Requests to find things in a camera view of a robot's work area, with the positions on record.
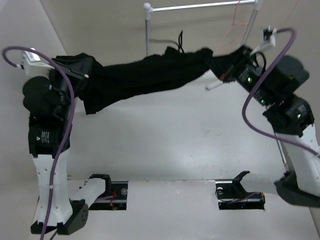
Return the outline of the black trousers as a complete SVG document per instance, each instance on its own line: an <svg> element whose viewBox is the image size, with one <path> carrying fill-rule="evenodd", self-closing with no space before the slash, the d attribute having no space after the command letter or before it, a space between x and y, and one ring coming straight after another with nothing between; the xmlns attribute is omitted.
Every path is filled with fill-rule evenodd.
<svg viewBox="0 0 320 240"><path fill-rule="evenodd" d="M83 101L85 113L93 115L134 96L178 89L208 71L222 78L232 64L243 56L245 48L241 46L230 54L215 56L207 47L183 53L169 46L164 54L108 66L101 65L86 53L60 55L54 61L67 66L81 64L86 67L88 79L75 92L75 97Z"/></svg>

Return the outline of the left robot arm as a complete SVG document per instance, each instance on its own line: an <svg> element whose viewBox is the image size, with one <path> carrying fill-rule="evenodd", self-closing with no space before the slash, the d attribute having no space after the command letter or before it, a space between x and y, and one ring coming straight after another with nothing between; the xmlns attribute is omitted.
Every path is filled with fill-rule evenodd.
<svg viewBox="0 0 320 240"><path fill-rule="evenodd" d="M74 196L69 196L67 161L70 149L70 113L75 98L86 88L94 59L80 54L54 59L58 69L38 56L22 55L29 80L22 89L23 105L29 111L28 146L37 172L40 214L33 234L55 231L71 235L87 222L95 201L112 196L107 174L93 174Z"/></svg>

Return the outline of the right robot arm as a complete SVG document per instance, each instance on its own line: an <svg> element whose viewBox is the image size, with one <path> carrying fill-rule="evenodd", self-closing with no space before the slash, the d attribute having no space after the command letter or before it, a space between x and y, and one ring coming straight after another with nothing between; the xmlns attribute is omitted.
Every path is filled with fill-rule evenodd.
<svg viewBox="0 0 320 240"><path fill-rule="evenodd" d="M234 200L254 192L276 194L294 206L320 206L320 147L315 118L309 103L295 94L309 72L295 57L281 53L271 65L258 64L260 53L248 46L207 61L209 69L223 83L237 82L249 100L265 107L263 116L274 133L270 135L285 146L291 169L278 180L242 171L227 186L223 197Z"/></svg>

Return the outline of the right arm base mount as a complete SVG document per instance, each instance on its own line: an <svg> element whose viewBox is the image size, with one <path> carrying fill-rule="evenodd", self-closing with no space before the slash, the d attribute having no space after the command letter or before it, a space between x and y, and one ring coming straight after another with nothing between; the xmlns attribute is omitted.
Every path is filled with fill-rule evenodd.
<svg viewBox="0 0 320 240"><path fill-rule="evenodd" d="M239 182L217 180L215 196L219 210L264 210L265 195L262 192L247 192Z"/></svg>

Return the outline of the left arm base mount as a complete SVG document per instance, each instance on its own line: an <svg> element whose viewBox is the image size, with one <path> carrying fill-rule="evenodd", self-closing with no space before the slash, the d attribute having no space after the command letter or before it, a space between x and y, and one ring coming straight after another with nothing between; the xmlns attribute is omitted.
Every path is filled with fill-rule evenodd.
<svg viewBox="0 0 320 240"><path fill-rule="evenodd" d="M127 209L129 182L113 181L89 207L90 211L125 211Z"/></svg>

